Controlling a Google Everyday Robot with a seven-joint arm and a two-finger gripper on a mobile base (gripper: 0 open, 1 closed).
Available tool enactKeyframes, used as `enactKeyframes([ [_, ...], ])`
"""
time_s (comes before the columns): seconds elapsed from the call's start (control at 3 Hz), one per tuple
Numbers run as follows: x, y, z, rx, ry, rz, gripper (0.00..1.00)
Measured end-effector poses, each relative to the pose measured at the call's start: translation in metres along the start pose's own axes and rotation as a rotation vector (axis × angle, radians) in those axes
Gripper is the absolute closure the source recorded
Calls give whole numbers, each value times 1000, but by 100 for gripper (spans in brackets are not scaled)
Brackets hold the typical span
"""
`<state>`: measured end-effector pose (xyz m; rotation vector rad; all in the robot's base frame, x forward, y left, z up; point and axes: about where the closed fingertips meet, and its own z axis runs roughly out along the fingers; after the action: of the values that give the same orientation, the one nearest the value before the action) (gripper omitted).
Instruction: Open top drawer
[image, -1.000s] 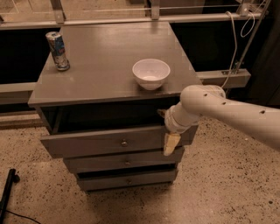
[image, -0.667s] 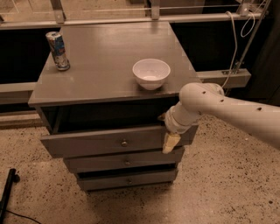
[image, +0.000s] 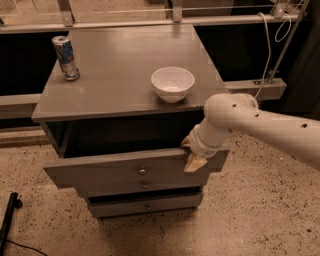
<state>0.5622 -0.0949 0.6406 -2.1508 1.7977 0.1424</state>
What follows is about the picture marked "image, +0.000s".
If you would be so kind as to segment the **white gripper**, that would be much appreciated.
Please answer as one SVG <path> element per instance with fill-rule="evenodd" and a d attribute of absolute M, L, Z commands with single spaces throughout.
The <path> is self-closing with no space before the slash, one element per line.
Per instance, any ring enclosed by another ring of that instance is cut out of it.
<path fill-rule="evenodd" d="M 209 123 L 196 125 L 181 142 L 182 148 L 190 147 L 193 153 L 188 156 L 184 172 L 193 173 L 202 168 L 207 163 L 206 158 L 213 157 L 229 137 L 228 129 L 216 128 Z"/>

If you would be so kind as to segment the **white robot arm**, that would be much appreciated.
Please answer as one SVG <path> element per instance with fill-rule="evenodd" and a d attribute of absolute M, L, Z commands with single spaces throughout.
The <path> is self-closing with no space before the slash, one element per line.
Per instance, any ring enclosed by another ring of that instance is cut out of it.
<path fill-rule="evenodd" d="M 288 155 L 320 169 L 320 122 L 258 108 L 250 94 L 215 94 L 204 105 L 204 119 L 181 145 L 190 149 L 184 171 L 206 165 L 223 141 L 235 132 L 246 133 Z"/>

